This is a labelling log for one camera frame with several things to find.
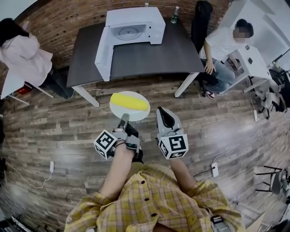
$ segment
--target wooden floor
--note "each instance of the wooden floor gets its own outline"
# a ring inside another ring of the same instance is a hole
[[[49,98],[33,90],[21,97],[30,106],[8,100],[5,104],[2,156],[29,182],[41,186],[49,177],[49,163],[55,161],[55,172],[43,189],[34,189],[11,168],[2,182],[0,206],[9,214],[22,214],[21,221],[30,228],[48,225],[49,231],[64,229],[68,213],[82,196],[97,191],[110,167],[95,152],[92,142],[103,129],[116,127],[119,120],[109,108],[110,96],[119,91],[135,91],[145,96],[151,112],[142,121],[132,123],[141,134],[145,163],[168,165],[157,144],[155,110],[163,106],[175,112],[188,135],[189,152],[183,159],[192,175],[210,168],[213,158],[240,141],[257,134],[217,159],[219,176],[214,180],[231,201],[241,201],[266,210],[265,224],[279,221],[286,208],[285,198],[255,192],[261,180],[254,169],[261,165],[289,166],[288,116],[271,113],[270,120],[259,115],[253,120],[249,93],[242,84],[235,90],[210,100],[201,96],[198,86],[190,85],[175,99],[174,92],[182,80],[175,77],[142,77],[92,84],[87,89],[97,96],[100,108],[94,108],[78,94],[72,99]],[[198,179],[212,178],[211,173]]]

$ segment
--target table leg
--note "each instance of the table leg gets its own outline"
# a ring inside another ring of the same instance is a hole
[[[238,76],[238,77],[235,79],[234,83],[233,83],[232,85],[230,85],[230,87],[229,87],[227,90],[225,90],[225,91],[228,91],[229,89],[233,88],[235,85],[237,85],[237,84],[240,83],[242,80],[244,80],[247,76],[248,76],[248,75],[246,75],[245,73],[242,73],[240,76]]]
[[[199,75],[199,72],[193,72],[190,73],[187,78],[183,81],[181,86],[178,88],[178,90],[175,92],[175,97],[179,97],[185,90],[186,88],[190,85],[190,83]]]
[[[76,92],[79,93],[83,98],[85,98],[89,103],[91,103],[94,107],[100,107],[100,104],[93,98],[82,86],[74,86],[72,87]]]
[[[267,81],[267,79],[262,79],[262,80],[258,81],[257,83],[255,83],[255,84],[249,86],[248,88],[244,89],[244,92],[248,92],[248,91],[250,91],[251,89],[256,88],[257,86],[263,84],[263,83],[266,82],[266,81]]]
[[[44,91],[43,89],[39,88],[38,86],[33,85],[35,88],[39,89],[41,92],[45,93],[47,96],[54,98],[54,96],[52,96],[51,94],[49,94],[48,92]]]
[[[28,103],[28,102],[25,102],[25,101],[23,101],[23,100],[21,100],[21,99],[19,99],[19,98],[17,98],[17,97],[15,97],[15,96],[12,96],[12,95],[8,95],[9,97],[11,97],[11,98],[13,98],[13,99],[15,99],[15,100],[18,100],[18,101],[20,101],[20,102],[22,102],[22,103],[24,103],[24,104],[26,104],[26,105],[30,105],[30,103]]]
[[[31,89],[32,89],[32,87],[31,87],[29,84],[27,84],[27,83],[24,83],[24,85],[26,85],[27,87],[29,87],[29,88],[31,88]]]

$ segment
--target water bottle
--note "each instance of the water bottle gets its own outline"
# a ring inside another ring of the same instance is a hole
[[[174,13],[172,14],[171,22],[173,24],[175,24],[177,22],[177,19],[178,19],[178,9],[179,9],[179,6],[176,6],[175,9],[174,9]]]

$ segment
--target pink jacket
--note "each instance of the pink jacket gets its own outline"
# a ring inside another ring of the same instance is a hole
[[[40,86],[52,68],[52,54],[39,48],[37,38],[18,35],[0,47],[0,61],[20,78]]]

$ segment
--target brick wall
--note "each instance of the brick wall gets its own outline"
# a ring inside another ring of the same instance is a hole
[[[224,16],[231,0],[209,0],[213,13],[209,31],[214,30],[218,20]],[[179,6],[179,18],[190,32],[196,0],[149,0],[149,6],[157,6],[161,14],[170,17],[175,6]],[[145,0],[46,0],[43,6],[32,9],[21,17],[29,20],[28,31],[34,34],[41,48],[53,53],[57,68],[69,65],[77,32],[81,27],[106,21],[106,12],[127,7],[144,6]],[[0,88],[7,73],[7,67],[0,64]]]

